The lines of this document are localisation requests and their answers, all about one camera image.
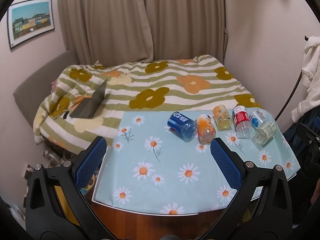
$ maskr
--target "headboard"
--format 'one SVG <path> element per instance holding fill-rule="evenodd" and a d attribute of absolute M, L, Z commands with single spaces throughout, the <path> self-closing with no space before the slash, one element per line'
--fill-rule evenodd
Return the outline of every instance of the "headboard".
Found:
<path fill-rule="evenodd" d="M 51 93 L 51 82 L 55 81 L 66 67 L 77 64 L 79 60 L 76 54 L 66 51 L 39 68 L 13 92 L 18 108 L 31 127 L 38 107 Z"/>

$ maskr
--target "sky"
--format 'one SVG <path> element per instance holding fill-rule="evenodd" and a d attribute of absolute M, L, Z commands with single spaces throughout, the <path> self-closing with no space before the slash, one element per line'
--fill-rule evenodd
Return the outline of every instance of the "sky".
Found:
<path fill-rule="evenodd" d="M 18 18 L 31 18 L 38 13 L 49 13 L 49 2 L 39 2 L 23 5 L 12 9 L 12 22 Z"/>

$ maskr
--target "beige curtain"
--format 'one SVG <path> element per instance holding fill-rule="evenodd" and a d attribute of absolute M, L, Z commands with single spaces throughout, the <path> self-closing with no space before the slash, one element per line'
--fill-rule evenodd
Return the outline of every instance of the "beige curtain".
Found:
<path fill-rule="evenodd" d="M 210 54 L 223 62 L 224 0 L 144 0 L 153 59 Z"/>
<path fill-rule="evenodd" d="M 143 0 L 58 0 L 58 6 L 65 46 L 81 64 L 152 61 Z"/>

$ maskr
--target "open laptop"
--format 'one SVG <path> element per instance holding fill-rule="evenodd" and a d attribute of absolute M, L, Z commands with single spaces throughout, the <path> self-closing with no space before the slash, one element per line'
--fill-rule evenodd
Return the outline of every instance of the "open laptop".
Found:
<path fill-rule="evenodd" d="M 83 99 L 70 114 L 71 118 L 91 119 L 105 98 L 107 80 L 92 94 L 92 98 Z"/>

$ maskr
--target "picture frame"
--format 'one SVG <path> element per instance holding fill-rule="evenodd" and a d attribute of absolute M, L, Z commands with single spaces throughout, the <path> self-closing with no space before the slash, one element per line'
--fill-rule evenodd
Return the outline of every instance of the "picture frame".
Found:
<path fill-rule="evenodd" d="M 10 50 L 52 30 L 54 30 L 52 0 L 26 0 L 9 6 L 7 32 Z"/>

